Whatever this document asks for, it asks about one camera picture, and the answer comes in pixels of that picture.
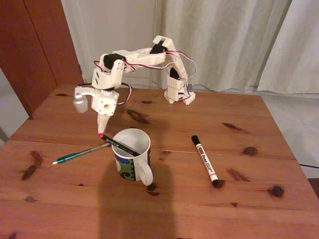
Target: mug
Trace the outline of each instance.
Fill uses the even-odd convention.
[[[112,145],[116,168],[120,176],[129,181],[141,180],[144,185],[150,185],[153,182],[153,174],[151,140],[148,134],[137,128],[128,128],[117,133],[113,139],[140,154],[134,157]]]

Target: marker cap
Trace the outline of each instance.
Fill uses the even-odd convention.
[[[193,143],[195,144],[195,146],[198,145],[198,144],[200,144],[197,135],[193,135],[193,136],[191,137],[191,140],[193,140]]]

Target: white robotic arm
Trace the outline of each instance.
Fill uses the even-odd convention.
[[[152,67],[161,63],[168,63],[165,67],[169,72],[167,76],[167,90],[164,97],[170,104],[184,101],[189,105],[195,99],[195,93],[189,92],[187,73],[178,54],[167,52],[176,51],[170,38],[157,36],[153,48],[144,48],[136,51],[119,50],[112,54],[103,54],[97,67],[94,69],[92,86],[75,88],[73,104],[80,113],[86,112],[88,101],[86,95],[92,96],[91,107],[98,113],[98,133],[103,133],[109,118],[114,114],[118,105],[119,94],[114,89],[120,87],[123,73],[135,71],[141,67]]]

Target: cable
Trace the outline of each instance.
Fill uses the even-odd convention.
[[[187,85],[187,82],[186,82],[186,80],[183,80],[183,81],[185,81],[185,84],[186,84],[186,89],[187,89],[188,97],[187,97],[187,98],[185,98],[185,99],[183,99],[183,97],[181,97],[181,98],[179,98],[179,100],[178,100],[177,102],[187,100],[187,99],[190,97],[190,93],[189,93],[189,91],[188,91],[188,85]]]
[[[309,168],[319,168],[316,166],[306,165],[306,164],[299,164],[300,166],[309,167]]]
[[[188,77],[187,79],[190,79],[191,77],[193,77],[197,71],[197,65],[195,63],[195,61],[193,59],[191,59],[189,56],[187,56],[185,53],[181,52],[181,51],[165,51],[167,54],[170,53],[170,55],[172,55],[171,53],[176,53],[176,54],[180,54],[180,55],[183,55],[185,58],[187,58],[188,60],[192,61],[195,65],[195,71],[193,74],[191,74],[190,77]]]
[[[175,61],[168,63],[168,64],[167,64],[166,66],[164,66],[164,67],[148,66],[148,65],[139,64],[139,63],[137,63],[137,64],[130,64],[130,63],[128,63],[127,61],[124,61],[124,63],[125,63],[127,66],[132,66],[132,67],[133,67],[133,66],[143,66],[143,67],[150,68],[150,69],[155,69],[155,70],[164,70],[164,69],[166,69],[168,66],[170,66],[170,65],[172,65],[172,64],[175,64],[175,63],[177,62],[177,57],[176,57],[176,56],[174,56],[173,54],[169,54],[169,55],[175,57]]]
[[[136,69],[135,69],[132,65],[130,65],[130,64],[127,63],[126,61],[124,61],[124,64],[126,65],[125,68],[129,67],[129,68],[131,68],[131,70],[132,70],[133,72],[136,72]]]
[[[129,100],[129,98],[131,97],[131,94],[132,94],[132,86],[130,86],[129,84],[126,84],[124,82],[122,82],[122,85],[129,87],[129,93],[128,93],[128,96],[126,96],[126,99],[125,99],[124,102],[117,103],[118,106],[124,105]]]
[[[100,68],[100,70],[101,70],[102,72],[104,72],[103,68],[102,68],[100,65],[97,64],[97,62],[99,62],[99,61],[93,61],[93,62],[94,62],[94,64],[95,64],[97,67]]]

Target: marker label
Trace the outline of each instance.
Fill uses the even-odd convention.
[[[209,177],[210,177],[211,179],[218,179],[217,176],[216,176],[216,173],[215,173],[215,171],[214,171],[214,169],[213,169],[213,167],[212,167],[211,164],[210,164],[210,161],[209,161],[209,159],[208,159],[208,156],[207,156],[207,154],[205,153],[205,150],[203,149],[203,147],[201,146],[201,144],[196,145],[196,148],[197,148],[197,151],[198,151],[198,153],[199,153],[199,155],[200,155],[200,157],[201,157],[201,159],[202,159],[202,161],[203,161],[203,163],[204,163],[204,166],[205,166],[205,168],[206,168],[206,171],[207,171]]]

